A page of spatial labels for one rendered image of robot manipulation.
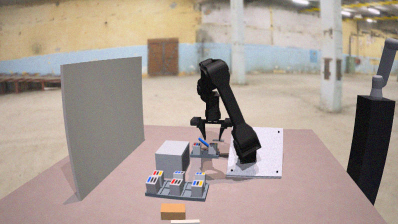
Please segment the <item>tan rectangular block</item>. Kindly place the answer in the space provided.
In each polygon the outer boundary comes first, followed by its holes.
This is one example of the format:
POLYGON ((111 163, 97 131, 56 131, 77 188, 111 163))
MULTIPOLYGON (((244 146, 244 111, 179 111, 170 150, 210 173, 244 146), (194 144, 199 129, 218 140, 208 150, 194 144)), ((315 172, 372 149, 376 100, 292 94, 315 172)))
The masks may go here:
POLYGON ((181 203, 162 203, 161 220, 186 220, 185 204, 181 203))

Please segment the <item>white flat bar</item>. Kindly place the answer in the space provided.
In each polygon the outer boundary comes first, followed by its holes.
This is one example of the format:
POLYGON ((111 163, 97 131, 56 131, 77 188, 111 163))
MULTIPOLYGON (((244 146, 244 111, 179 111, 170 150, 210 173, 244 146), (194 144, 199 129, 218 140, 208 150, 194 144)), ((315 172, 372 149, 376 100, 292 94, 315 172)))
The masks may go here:
POLYGON ((171 220, 171 224, 200 224, 200 220, 171 220))

